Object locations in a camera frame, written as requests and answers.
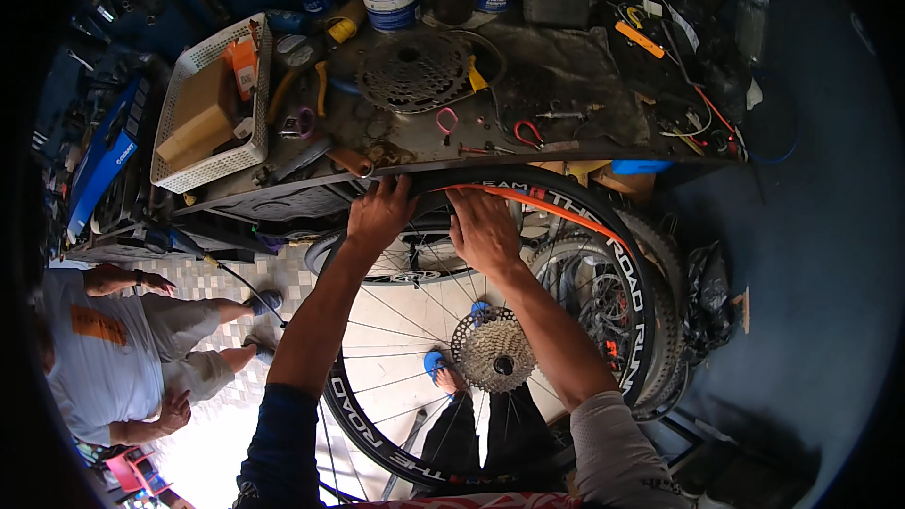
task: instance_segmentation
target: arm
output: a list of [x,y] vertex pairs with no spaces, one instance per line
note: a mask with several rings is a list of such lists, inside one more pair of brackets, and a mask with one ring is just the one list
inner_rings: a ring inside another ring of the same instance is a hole
[[292,315],[273,357],[268,383],[289,385],[314,399],[321,396],[361,282],[412,216],[411,182],[401,176],[397,185],[392,177],[384,177],[379,187],[372,182],[363,197],[352,201],[346,241]]
[[277,346],[233,507],[322,506],[314,458],[318,398],[361,282],[412,216],[410,184],[406,176],[398,184],[384,177],[352,202],[346,241]]
[[506,202],[476,189],[447,190],[456,210],[456,252],[500,289],[525,331],[544,375],[570,412],[597,393],[619,390],[590,337],[544,290],[518,256]]
[[[172,296],[175,286],[157,274],[141,274],[141,286]],[[135,271],[117,266],[93,267],[82,272],[82,286],[89,297],[103,297],[126,287],[133,287],[139,281]]]
[[518,233],[501,198],[448,190],[459,257],[503,293],[537,363],[571,412],[576,487],[584,501],[622,509],[687,509],[650,441],[623,402],[590,337],[537,282],[518,256]]
[[188,391],[175,397],[173,391],[167,391],[160,410],[160,417],[154,422],[141,420],[112,422],[107,428],[110,433],[110,445],[125,444],[128,446],[147,444],[163,436],[173,434],[188,424],[192,417],[188,405]]

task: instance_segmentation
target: pliers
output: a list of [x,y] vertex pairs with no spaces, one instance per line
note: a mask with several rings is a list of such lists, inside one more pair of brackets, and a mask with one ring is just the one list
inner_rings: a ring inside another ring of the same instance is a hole
[[[518,130],[522,126],[527,126],[528,128],[530,128],[531,131],[534,132],[534,137],[537,139],[537,141],[526,140],[525,138],[522,138],[521,135],[518,133]],[[542,150],[544,147],[544,137],[540,135],[540,132],[537,131],[537,126],[535,126],[534,123],[532,123],[530,120],[519,120],[518,122],[516,122],[514,124],[514,126],[512,127],[512,133],[515,135],[515,137],[518,141],[521,141],[522,143],[526,143],[527,145],[531,146],[538,152],[540,150]]]

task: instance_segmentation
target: shorts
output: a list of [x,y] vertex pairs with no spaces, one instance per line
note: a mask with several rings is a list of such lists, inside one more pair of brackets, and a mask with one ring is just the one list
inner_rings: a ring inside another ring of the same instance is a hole
[[220,310],[209,299],[183,301],[147,293],[141,306],[160,357],[164,388],[186,390],[191,404],[205,402],[235,379],[229,362],[214,351],[192,352],[220,325]]

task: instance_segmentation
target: white t-shirt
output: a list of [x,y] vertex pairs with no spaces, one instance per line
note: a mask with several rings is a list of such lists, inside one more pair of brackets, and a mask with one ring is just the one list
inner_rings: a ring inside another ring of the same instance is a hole
[[85,295],[82,272],[44,271],[39,312],[53,337],[47,383],[73,435],[109,446],[107,425],[150,417],[163,397],[160,358],[137,296]]

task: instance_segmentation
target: red chair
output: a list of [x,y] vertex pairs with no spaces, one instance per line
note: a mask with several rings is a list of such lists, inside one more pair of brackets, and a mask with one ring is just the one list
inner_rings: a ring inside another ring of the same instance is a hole
[[150,477],[145,476],[142,471],[139,470],[139,462],[152,454],[154,454],[154,450],[145,454],[139,447],[131,447],[119,456],[109,458],[105,460],[105,462],[107,468],[113,472],[113,475],[117,478],[117,481],[119,481],[119,486],[122,487],[124,492],[130,493],[144,489],[148,492],[148,495],[156,496],[158,493],[169,489],[173,484],[165,484],[160,489],[154,490],[149,482],[157,477],[157,470],[154,470]]

